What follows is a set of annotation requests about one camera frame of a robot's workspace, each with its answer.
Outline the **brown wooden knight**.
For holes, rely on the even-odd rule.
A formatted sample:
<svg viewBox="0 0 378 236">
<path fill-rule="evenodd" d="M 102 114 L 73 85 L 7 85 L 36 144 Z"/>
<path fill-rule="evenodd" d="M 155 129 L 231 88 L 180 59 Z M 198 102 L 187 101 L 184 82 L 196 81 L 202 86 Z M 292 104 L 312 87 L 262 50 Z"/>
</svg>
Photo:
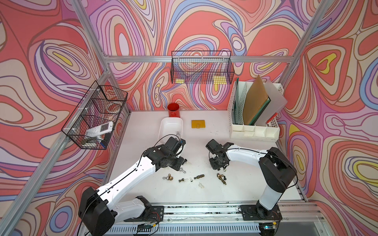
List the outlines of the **brown wooden knight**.
<svg viewBox="0 0 378 236">
<path fill-rule="evenodd" d="M 203 178 L 204 176 L 205 176 L 204 174 L 202 174 L 202 175 L 198 175 L 198 176 L 194 177 L 194 180 L 197 180 L 197 179 Z"/>
</svg>

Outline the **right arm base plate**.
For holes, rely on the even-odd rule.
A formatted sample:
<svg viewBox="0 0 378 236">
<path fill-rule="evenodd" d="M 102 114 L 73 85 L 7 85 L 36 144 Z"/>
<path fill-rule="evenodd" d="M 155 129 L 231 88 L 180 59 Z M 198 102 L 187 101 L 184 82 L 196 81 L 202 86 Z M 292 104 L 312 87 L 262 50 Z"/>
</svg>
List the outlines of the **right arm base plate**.
<svg viewBox="0 0 378 236">
<path fill-rule="evenodd" d="M 277 204 L 275 204 L 271 210 L 265 209 L 260 204 L 241 205 L 238 211 L 242 214 L 244 221 L 281 221 L 283 219 Z"/>
</svg>

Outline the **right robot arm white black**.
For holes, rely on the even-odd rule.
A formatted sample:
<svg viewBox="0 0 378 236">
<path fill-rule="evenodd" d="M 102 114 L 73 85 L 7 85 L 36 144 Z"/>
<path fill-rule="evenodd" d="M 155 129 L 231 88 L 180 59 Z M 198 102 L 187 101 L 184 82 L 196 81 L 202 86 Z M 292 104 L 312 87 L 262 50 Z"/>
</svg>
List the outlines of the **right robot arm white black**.
<svg viewBox="0 0 378 236">
<path fill-rule="evenodd" d="M 206 144 L 206 148 L 212 155 L 209 162 L 214 170 L 226 169 L 231 161 L 242 162 L 261 169 L 266 188 L 258 200 L 257 208 L 264 211 L 272 211 L 284 192 L 291 188 L 290 184 L 297 176 L 297 170 L 276 147 L 257 150 L 240 147 L 230 142 L 221 145 L 212 139 Z"/>
</svg>

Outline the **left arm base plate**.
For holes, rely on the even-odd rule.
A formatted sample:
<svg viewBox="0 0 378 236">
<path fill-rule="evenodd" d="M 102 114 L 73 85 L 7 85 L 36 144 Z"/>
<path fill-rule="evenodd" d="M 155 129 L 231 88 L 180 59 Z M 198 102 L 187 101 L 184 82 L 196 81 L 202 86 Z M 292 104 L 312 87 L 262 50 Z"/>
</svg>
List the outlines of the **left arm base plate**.
<svg viewBox="0 0 378 236">
<path fill-rule="evenodd" d="M 161 222 L 164 218 L 164 206 L 148 206 L 137 218 L 130 218 L 124 222 Z"/>
</svg>

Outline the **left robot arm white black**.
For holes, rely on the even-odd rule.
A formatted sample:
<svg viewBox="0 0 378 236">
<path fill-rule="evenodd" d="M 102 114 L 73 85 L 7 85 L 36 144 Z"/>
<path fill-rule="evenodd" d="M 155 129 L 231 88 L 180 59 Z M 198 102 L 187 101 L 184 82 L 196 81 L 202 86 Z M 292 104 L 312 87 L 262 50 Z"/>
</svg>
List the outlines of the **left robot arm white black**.
<svg viewBox="0 0 378 236">
<path fill-rule="evenodd" d="M 103 236 L 115 223 L 158 220 L 150 202 L 143 196 L 120 203 L 121 199 L 142 180 L 161 168 L 180 171 L 186 159 L 181 157 L 184 139 L 170 136 L 165 144 L 146 149 L 140 159 L 121 175 L 97 189 L 87 188 L 80 201 L 78 216 L 92 236 Z"/>
</svg>

